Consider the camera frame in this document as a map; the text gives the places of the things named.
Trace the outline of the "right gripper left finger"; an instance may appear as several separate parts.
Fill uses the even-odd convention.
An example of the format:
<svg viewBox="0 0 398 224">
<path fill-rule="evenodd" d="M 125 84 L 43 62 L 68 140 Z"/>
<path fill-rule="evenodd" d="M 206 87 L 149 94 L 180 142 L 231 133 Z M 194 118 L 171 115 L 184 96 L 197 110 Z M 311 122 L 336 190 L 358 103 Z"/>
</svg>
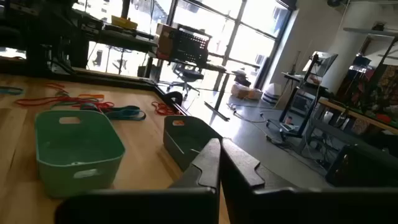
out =
<svg viewBox="0 0 398 224">
<path fill-rule="evenodd" d="M 166 189 L 95 190 L 64 200 L 55 224 L 218 224 L 221 144 L 210 139 Z"/>
</svg>

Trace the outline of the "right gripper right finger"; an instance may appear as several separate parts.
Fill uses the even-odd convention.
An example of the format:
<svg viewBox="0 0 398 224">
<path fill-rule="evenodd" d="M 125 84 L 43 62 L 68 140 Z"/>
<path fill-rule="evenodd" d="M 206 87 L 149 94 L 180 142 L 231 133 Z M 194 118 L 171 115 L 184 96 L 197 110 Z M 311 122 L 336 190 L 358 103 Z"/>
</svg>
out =
<svg viewBox="0 0 398 224">
<path fill-rule="evenodd" d="M 220 177 L 230 224 L 398 224 L 398 189 L 300 188 L 229 138 Z"/>
</svg>

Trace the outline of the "red rubber band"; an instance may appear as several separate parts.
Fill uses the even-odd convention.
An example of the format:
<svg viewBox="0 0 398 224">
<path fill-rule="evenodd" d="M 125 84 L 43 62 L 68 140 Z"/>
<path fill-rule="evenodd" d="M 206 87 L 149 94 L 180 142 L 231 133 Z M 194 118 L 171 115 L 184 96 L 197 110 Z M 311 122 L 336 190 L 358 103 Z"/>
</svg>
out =
<svg viewBox="0 0 398 224">
<path fill-rule="evenodd" d="M 161 116 L 177 115 L 178 113 L 174 111 L 171 107 L 165 103 L 160 103 L 158 101 L 153 101 L 151 105 L 154 107 L 154 113 Z"/>
<path fill-rule="evenodd" d="M 112 108 L 114 103 L 108 101 L 100 101 L 97 98 L 79 98 L 69 96 L 54 96 L 45 98 L 23 98 L 14 102 L 19 106 L 77 106 L 84 104 L 92 104 L 98 108 Z"/>
<path fill-rule="evenodd" d="M 58 83 L 51 83 L 51 82 L 50 82 L 50 83 L 46 83 L 45 86 L 46 86 L 46 87 L 49 87 L 49 88 L 53 88 L 53 89 L 57 90 L 58 92 L 68 93 L 68 92 L 65 90 L 65 86 L 64 86 L 64 85 L 61 85 L 61 84 L 58 84 Z"/>
</svg>

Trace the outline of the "blue rubber band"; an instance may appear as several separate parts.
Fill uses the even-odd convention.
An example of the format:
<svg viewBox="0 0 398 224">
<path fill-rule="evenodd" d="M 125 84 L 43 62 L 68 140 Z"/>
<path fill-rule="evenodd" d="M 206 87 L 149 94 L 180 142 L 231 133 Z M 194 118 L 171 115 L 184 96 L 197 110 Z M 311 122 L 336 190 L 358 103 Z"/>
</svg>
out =
<svg viewBox="0 0 398 224">
<path fill-rule="evenodd" d="M 8 95 L 21 95 L 24 90 L 21 88 L 11 87 L 11 86 L 0 86 L 0 94 Z"/>
<path fill-rule="evenodd" d="M 111 120 L 143 121 L 146 119 L 145 112 L 138 106 L 105 108 L 102 112 Z"/>
</svg>

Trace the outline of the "blue plastic basket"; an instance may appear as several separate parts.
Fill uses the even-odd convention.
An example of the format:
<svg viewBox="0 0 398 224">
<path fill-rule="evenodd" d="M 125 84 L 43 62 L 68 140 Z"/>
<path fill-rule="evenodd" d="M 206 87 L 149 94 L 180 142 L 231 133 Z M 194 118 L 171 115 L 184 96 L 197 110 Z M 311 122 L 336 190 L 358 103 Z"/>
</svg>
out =
<svg viewBox="0 0 398 224">
<path fill-rule="evenodd" d="M 222 137 L 200 118 L 179 115 L 164 118 L 164 146 L 182 171 L 213 138 Z"/>
</svg>

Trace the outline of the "large black box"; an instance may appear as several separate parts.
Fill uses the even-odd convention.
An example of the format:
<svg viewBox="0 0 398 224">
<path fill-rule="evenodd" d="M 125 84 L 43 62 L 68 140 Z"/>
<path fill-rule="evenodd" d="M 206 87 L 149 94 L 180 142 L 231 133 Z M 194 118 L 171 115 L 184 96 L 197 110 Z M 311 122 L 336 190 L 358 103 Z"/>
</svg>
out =
<svg viewBox="0 0 398 224">
<path fill-rule="evenodd" d="M 397 187 L 398 159 L 358 146 L 345 146 L 326 173 L 335 187 Z"/>
</svg>

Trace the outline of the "black equipment cart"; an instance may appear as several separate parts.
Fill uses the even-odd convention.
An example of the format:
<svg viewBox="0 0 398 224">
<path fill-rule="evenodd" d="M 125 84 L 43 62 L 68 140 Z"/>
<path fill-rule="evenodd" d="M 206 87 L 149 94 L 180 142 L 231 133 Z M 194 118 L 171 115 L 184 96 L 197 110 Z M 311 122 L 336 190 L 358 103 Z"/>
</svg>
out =
<svg viewBox="0 0 398 224">
<path fill-rule="evenodd" d="M 301 124 L 291 131 L 286 130 L 282 126 L 279 128 L 280 136 L 282 139 L 286 137 L 301 138 L 305 127 L 307 126 L 310 115 L 315 109 L 316 101 L 319 97 L 326 95 L 327 88 L 303 81 L 295 75 L 289 75 L 288 73 L 283 73 L 284 77 L 288 80 L 292 80 L 298 83 L 298 85 L 292 90 L 289 96 L 288 102 L 279 118 L 279 124 L 285 123 L 288 120 L 288 112 L 292 112 L 303 118 Z"/>
</svg>

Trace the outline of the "green plastic basket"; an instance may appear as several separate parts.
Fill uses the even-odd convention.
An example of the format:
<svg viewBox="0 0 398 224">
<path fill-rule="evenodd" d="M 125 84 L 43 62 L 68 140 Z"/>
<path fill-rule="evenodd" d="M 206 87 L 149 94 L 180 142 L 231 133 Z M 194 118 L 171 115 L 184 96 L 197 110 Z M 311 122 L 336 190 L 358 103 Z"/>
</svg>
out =
<svg viewBox="0 0 398 224">
<path fill-rule="evenodd" d="M 89 110 L 48 110 L 35 117 L 36 161 L 46 194 L 70 197 L 110 187 L 125 153 L 112 122 Z"/>
</svg>

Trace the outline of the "beige box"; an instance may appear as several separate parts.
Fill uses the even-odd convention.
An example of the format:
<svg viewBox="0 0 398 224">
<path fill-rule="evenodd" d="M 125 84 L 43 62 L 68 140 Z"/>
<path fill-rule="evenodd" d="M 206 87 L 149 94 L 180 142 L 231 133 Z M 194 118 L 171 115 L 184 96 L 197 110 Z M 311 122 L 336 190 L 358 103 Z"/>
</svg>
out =
<svg viewBox="0 0 398 224">
<path fill-rule="evenodd" d="M 259 100 L 263 92 L 239 83 L 234 83 L 231 87 L 231 94 L 239 99 Z"/>
</svg>

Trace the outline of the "wooden top workbench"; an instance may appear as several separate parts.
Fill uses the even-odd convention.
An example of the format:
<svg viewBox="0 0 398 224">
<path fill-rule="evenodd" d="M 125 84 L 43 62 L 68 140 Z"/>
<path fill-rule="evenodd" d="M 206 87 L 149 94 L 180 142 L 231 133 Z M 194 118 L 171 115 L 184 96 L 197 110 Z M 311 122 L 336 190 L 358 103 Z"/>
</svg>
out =
<svg viewBox="0 0 398 224">
<path fill-rule="evenodd" d="M 307 137 L 308 136 L 310 137 L 312 135 L 314 129 L 319 129 L 324 133 L 330 134 L 338 138 L 340 141 L 345 142 L 346 144 L 357 144 L 357 145 L 362 145 L 362 147 L 365 147 L 365 143 L 362 140 L 353 136 L 349 136 L 345 134 L 344 131 L 332 125 L 329 125 L 328 123 L 323 122 L 324 113 L 327 108 L 332 108 L 346 116 L 366 121 L 367 123 L 377 128 L 389 131 L 390 133 L 398 136 L 398 127 L 391 126 L 390 124 L 384 123 L 383 121 L 378 120 L 376 118 L 366 116 L 365 114 L 359 113 L 353 110 L 352 108 L 339 106 L 336 103 L 330 102 L 326 99 L 320 99 L 318 103 L 316 103 L 315 105 L 316 105 L 315 111 L 312 112 L 310 115 L 310 119 L 308 121 L 308 127 L 303 133 L 303 138 L 300 144 L 295 149 L 295 152 L 298 154 L 300 154 L 305 149 L 308 143 Z"/>
</svg>

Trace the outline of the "black office chair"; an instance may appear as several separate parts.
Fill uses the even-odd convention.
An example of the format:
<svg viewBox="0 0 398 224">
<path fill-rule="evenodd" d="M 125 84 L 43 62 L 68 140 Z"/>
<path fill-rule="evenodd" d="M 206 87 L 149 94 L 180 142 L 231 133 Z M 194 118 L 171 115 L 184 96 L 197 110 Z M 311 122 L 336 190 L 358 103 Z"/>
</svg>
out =
<svg viewBox="0 0 398 224">
<path fill-rule="evenodd" d="M 181 79 L 181 81 L 172 82 L 171 84 L 169 84 L 167 87 L 167 91 L 170 91 L 170 89 L 175 86 L 182 87 L 182 90 L 184 91 L 184 100 L 187 99 L 190 90 L 195 90 L 198 95 L 200 94 L 200 91 L 197 88 L 191 86 L 190 83 L 204 79 L 204 74 L 201 73 L 201 69 L 199 69 L 199 71 L 196 71 L 195 67 L 187 69 L 185 64 L 174 63 L 172 66 L 172 71 L 178 76 L 179 79 Z"/>
</svg>

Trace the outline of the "cluttered shelving rack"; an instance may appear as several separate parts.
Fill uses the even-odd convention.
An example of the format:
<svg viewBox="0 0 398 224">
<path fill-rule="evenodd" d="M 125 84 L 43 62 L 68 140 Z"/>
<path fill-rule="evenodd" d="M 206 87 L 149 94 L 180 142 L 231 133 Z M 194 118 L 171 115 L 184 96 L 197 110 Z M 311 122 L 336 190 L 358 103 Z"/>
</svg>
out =
<svg viewBox="0 0 398 224">
<path fill-rule="evenodd" d="M 366 36 L 391 38 L 387 50 L 378 66 L 356 76 L 346 90 L 345 103 L 360 112 L 372 115 L 388 114 L 398 119 L 398 65 L 389 65 L 386 59 L 390 51 L 398 45 L 398 31 L 383 31 L 345 27 L 343 30 Z"/>
</svg>

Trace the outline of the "monitor on stand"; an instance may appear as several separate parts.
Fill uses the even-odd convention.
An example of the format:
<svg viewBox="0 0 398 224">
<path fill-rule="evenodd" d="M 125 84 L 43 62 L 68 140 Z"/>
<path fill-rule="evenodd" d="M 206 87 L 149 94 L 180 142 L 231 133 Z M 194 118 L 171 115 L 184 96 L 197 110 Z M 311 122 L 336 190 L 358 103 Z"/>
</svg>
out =
<svg viewBox="0 0 398 224">
<path fill-rule="evenodd" d="M 323 77 L 326 74 L 327 70 L 331 67 L 331 65 L 333 64 L 338 55 L 331 54 L 328 52 L 314 51 L 313 55 L 309 57 L 308 62 L 303 68 L 304 72 L 307 72 L 307 70 L 310 68 L 312 59 L 315 55 L 318 55 L 317 62 L 314 63 L 310 71 L 310 74 L 316 75 L 318 77 Z"/>
</svg>

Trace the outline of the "black perforated crate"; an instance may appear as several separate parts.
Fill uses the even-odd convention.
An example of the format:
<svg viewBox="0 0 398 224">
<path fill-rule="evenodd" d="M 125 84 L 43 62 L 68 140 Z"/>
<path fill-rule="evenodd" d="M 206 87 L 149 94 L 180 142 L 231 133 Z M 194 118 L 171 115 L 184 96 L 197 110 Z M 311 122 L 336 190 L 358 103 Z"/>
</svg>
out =
<svg viewBox="0 0 398 224">
<path fill-rule="evenodd" d="M 173 47 L 170 54 L 172 60 L 190 62 L 204 67 L 208 59 L 208 44 L 212 38 L 202 30 L 179 24 L 171 32 Z"/>
</svg>

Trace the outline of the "brown cardboard box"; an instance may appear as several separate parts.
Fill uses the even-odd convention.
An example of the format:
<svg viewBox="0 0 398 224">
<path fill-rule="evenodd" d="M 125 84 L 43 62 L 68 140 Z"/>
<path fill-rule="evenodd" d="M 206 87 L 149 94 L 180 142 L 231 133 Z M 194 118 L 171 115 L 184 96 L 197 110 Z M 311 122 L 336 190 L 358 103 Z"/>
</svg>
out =
<svg viewBox="0 0 398 224">
<path fill-rule="evenodd" d="M 174 34 L 177 29 L 166 24 L 157 24 L 155 41 L 157 43 L 157 49 L 155 54 L 159 59 L 169 59 L 174 44 Z"/>
</svg>

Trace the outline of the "long black desk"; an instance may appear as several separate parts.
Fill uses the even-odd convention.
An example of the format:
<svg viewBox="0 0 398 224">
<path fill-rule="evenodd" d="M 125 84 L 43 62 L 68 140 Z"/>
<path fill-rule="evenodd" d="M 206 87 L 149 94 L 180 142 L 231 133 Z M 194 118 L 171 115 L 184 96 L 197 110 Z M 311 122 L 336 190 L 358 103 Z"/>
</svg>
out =
<svg viewBox="0 0 398 224">
<path fill-rule="evenodd" d="M 149 56 L 149 59 L 147 61 L 146 68 L 144 70 L 144 73 L 142 76 L 144 78 L 152 78 L 151 77 L 151 72 L 153 71 L 152 69 L 152 62 L 153 59 L 159 59 L 157 58 L 155 51 L 157 49 L 157 43 L 154 40 L 146 40 L 146 39 L 140 39 L 139 36 L 141 35 L 140 32 L 136 30 L 125 30 L 125 31 L 120 31 L 120 27 L 116 27 L 114 30 L 106 30 L 105 29 L 105 24 L 103 21 L 99 22 L 99 27 L 95 27 L 95 23 L 97 20 L 90 16 L 89 14 L 86 14 L 83 16 L 83 18 L 79 22 L 79 26 L 81 28 L 81 32 L 87 36 L 87 39 L 93 42 L 97 43 L 102 43 L 106 45 L 110 45 L 112 47 L 119 47 L 121 49 L 128 49 L 128 50 L 133 50 L 133 51 L 138 51 L 138 52 L 144 52 L 147 53 Z M 190 62 L 181 62 L 179 60 L 172 60 L 171 58 L 169 59 L 159 59 L 159 60 L 165 60 L 170 63 L 182 63 L 185 64 L 186 66 L 191 66 L 195 68 L 200 68 L 202 70 L 208 70 L 208 71 L 213 71 L 213 72 L 218 72 L 222 75 L 225 76 L 223 80 L 223 84 L 221 86 L 220 93 L 218 95 L 216 105 L 211 106 L 209 103 L 205 103 L 205 105 L 212 110 L 214 113 L 216 113 L 220 118 L 222 118 L 225 121 L 229 121 L 229 118 L 223 115 L 218 111 L 221 100 L 223 98 L 223 95 L 225 93 L 226 89 L 226 84 L 228 82 L 228 79 L 231 75 L 238 75 L 236 72 L 232 72 L 227 70 L 225 67 L 221 65 L 214 65 L 212 63 L 209 63 L 207 60 L 207 64 L 204 67 L 199 67 L 198 65 L 195 65 L 194 63 Z"/>
</svg>

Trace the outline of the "yellow flat object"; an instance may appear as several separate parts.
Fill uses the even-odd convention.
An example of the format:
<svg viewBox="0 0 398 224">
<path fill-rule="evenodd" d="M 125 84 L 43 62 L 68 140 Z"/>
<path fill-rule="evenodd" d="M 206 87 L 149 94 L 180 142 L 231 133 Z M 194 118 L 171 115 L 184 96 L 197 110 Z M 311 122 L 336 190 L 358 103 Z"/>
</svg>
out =
<svg viewBox="0 0 398 224">
<path fill-rule="evenodd" d="M 138 27 L 138 24 L 130 21 L 129 19 L 125 19 L 122 17 L 111 16 L 111 23 L 114 26 L 122 27 L 124 29 L 135 30 Z"/>
</svg>

